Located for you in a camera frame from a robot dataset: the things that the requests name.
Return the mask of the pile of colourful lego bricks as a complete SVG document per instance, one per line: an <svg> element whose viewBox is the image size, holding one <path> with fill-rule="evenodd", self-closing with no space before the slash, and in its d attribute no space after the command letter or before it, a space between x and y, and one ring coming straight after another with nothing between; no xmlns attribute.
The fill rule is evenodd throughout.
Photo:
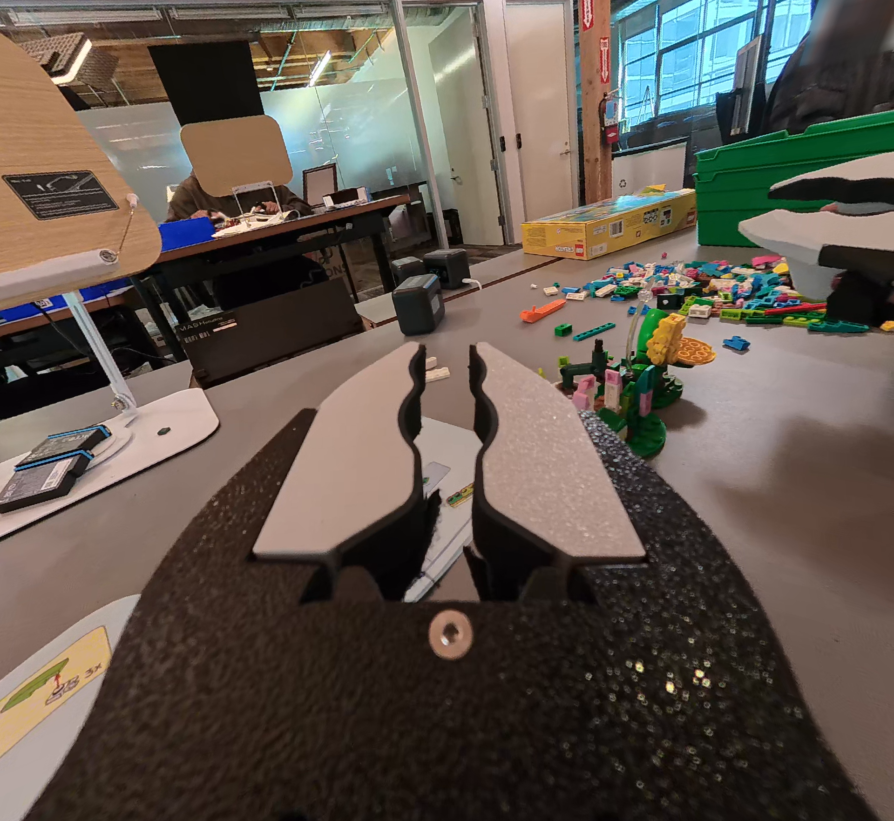
<svg viewBox="0 0 894 821"><path fill-rule="evenodd" d="M784 257L757 257L744 266L725 260L684 263L663 258L661 264L645 265L630 261L609 268L602 278L563 290L589 291L587 299L629 301L630 314L643 295L642 308L647 311L680 312L690 318L711 316L748 326L796 326L830 334L893 330L893 320L867 326L827 319L827 298L801 294L792 284Z"/></svg>

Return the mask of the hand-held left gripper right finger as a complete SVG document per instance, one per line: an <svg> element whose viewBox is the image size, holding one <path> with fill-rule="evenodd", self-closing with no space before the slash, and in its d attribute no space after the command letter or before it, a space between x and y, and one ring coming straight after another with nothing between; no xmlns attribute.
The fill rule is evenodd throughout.
<svg viewBox="0 0 894 821"><path fill-rule="evenodd" d="M469 347L473 536L493 570L638 563L645 549L573 404L488 343Z"/></svg>

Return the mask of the dark coat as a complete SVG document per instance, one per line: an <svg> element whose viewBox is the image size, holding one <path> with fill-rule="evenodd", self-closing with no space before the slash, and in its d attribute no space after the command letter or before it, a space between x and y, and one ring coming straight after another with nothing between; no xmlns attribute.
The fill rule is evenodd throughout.
<svg viewBox="0 0 894 821"><path fill-rule="evenodd" d="M759 134L802 134L813 124L891 111L893 52L806 65L806 33L765 103Z"/></svg>

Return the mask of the dark wooden desk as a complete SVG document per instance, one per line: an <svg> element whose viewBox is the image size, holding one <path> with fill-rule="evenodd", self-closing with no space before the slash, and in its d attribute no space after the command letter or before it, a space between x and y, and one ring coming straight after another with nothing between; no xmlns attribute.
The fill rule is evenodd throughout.
<svg viewBox="0 0 894 821"><path fill-rule="evenodd" d="M410 201L408 192L404 191L311 217L174 247L162 251L158 261L145 272L132 276L131 282L149 309L166 348L176 361L182 361L186 358L183 348L160 307L160 302L166 302L176 324L186 324L189 315L175 294L179 288L280 258L341 247L367 237L373 245L384 290L392 292L395 279L384 238L390 233L389 214Z"/></svg>

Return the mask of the wooden post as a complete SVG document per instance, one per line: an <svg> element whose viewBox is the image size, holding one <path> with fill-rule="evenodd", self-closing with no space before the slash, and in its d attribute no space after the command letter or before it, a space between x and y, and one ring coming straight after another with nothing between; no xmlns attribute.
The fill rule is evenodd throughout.
<svg viewBox="0 0 894 821"><path fill-rule="evenodd" d="M581 33L578 24L578 48L581 85L581 123L585 193L587 204L611 195L611 152L602 141L599 106L610 85L599 75L599 39L610 37L610 0L595 0L594 27Z"/></svg>

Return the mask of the white door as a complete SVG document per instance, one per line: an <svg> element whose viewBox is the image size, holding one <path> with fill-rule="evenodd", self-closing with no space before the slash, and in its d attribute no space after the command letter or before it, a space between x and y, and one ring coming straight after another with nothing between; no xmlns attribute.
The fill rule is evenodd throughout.
<svg viewBox="0 0 894 821"><path fill-rule="evenodd" d="M578 201L576 91L569 0L508 0L504 23L524 220Z"/></svg>

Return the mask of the white desk lamp wooden head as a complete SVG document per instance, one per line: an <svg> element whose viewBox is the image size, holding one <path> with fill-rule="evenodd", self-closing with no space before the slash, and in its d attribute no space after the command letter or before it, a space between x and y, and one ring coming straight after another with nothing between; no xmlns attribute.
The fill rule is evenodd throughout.
<svg viewBox="0 0 894 821"><path fill-rule="evenodd" d="M82 300L81 290L150 268L162 240L149 213L94 142L48 73L2 37L2 309L61 295L113 391L112 436L68 495L2 514L10 536L214 434L218 416L201 389L140 406ZM172 430L157 435L165 426Z"/></svg>

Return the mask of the black battery blue edge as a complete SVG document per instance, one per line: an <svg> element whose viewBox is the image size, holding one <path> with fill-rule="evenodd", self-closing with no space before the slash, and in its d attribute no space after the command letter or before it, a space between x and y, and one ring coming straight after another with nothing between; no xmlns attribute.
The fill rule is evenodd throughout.
<svg viewBox="0 0 894 821"><path fill-rule="evenodd" d="M29 469L69 458L92 461L95 447L104 444L112 435L110 428L103 424L49 435L17 461L14 469Z"/></svg>
<svg viewBox="0 0 894 821"><path fill-rule="evenodd" d="M1 493L1 513L9 514L68 495L93 456L78 451L17 467Z"/></svg>

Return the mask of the lego instruction booklet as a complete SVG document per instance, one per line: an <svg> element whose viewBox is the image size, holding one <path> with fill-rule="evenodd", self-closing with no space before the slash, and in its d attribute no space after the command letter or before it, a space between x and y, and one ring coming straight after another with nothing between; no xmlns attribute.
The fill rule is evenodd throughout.
<svg viewBox="0 0 894 821"><path fill-rule="evenodd" d="M415 603L427 599L435 584L461 555L461 548L471 542L471 515L462 510L449 510L449 487L456 487L465 474L471 474L474 454L479 442L470 431L423 418L417 439L423 462L424 495L439 490L441 514L434 530L422 572L408 588L404 601ZM69 681L77 672L81 683L73 694L85 691L84 699L76 697L71 712L61 715L57 723L46 726L50 712L61 705L61 695L51 706L43 699L50 696L53 677L40 686L32 708L22 716L26 726L22 738L12 745L12 735L2 734L2 819L18 820L27 815L42 793L61 760L72 747L90 709L95 702L99 683L92 684L106 670L106 664L117 647L129 617L140 599L140 592L107 602L85 614L45 646L9 670L2 679L2 705L38 672L49 670L54 663L69 658L62 681Z"/></svg>

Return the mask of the green lego flower model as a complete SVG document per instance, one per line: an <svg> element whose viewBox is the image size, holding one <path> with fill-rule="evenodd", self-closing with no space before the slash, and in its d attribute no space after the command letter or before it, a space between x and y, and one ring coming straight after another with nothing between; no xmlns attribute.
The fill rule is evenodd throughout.
<svg viewBox="0 0 894 821"><path fill-rule="evenodd" d="M577 363L559 357L554 386L579 412L595 413L635 455L649 459L666 444L659 412L683 395L684 385L672 370L708 365L717 353L685 335L687 317L680 312L640 312L642 324L632 324L622 356L604 348L603 334L583 341L592 343L589 357Z"/></svg>

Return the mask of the yellow lego box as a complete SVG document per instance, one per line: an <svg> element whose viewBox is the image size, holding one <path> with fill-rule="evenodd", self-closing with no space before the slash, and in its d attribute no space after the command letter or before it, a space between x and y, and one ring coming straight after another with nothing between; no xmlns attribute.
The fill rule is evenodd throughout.
<svg viewBox="0 0 894 821"><path fill-rule="evenodd" d="M590 260L694 227L693 189L657 186L522 223L525 253Z"/></svg>

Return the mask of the white recycling bin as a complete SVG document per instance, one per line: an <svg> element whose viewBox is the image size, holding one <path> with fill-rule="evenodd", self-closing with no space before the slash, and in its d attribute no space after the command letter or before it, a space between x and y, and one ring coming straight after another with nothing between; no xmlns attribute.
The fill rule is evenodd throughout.
<svg viewBox="0 0 894 821"><path fill-rule="evenodd" d="M689 144L688 138L679 138L613 154L611 198L638 194L654 185L664 185L665 190L682 189Z"/></svg>

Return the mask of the green plastic bin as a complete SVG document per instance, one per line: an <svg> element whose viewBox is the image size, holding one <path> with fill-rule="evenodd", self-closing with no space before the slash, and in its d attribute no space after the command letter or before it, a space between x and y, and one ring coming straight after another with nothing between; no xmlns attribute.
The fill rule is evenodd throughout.
<svg viewBox="0 0 894 821"><path fill-rule="evenodd" d="M780 166L750 167L700 167L695 175L695 187L698 195L704 198L726 196L738 198L744 204L756 205L771 201L843 201L845 203L864 203L866 199L851 199L848 196L834 197L832 188L822 188L819 192L807 189L786 189L779 197L772 196L773 186L786 180L809 174L817 168L815 162L783 164Z"/></svg>
<svg viewBox="0 0 894 821"><path fill-rule="evenodd" d="M892 150L893 111L886 110L816 122L800 134L782 130L702 151L695 180L706 182L717 173L738 169L803 164L823 167Z"/></svg>
<svg viewBox="0 0 894 821"><path fill-rule="evenodd" d="M739 232L739 225L751 218L775 210L808 213L821 210L821 202L771 201L746 205L729 195L701 198L697 192L698 241L708 246L754 246Z"/></svg>

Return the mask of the blue plastic bin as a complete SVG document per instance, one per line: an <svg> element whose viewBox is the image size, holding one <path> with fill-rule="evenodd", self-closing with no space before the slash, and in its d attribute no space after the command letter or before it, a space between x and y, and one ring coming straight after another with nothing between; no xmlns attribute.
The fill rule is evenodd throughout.
<svg viewBox="0 0 894 821"><path fill-rule="evenodd" d="M179 219L159 224L162 253L212 241L217 232L207 216Z"/></svg>

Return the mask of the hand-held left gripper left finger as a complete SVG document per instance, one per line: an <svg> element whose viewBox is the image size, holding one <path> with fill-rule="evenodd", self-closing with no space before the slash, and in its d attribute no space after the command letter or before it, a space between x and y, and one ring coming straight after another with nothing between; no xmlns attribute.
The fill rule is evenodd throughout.
<svg viewBox="0 0 894 821"><path fill-rule="evenodd" d="M364 567L407 588L428 549L428 502L415 439L426 348L405 343L318 408L253 547L258 560Z"/></svg>

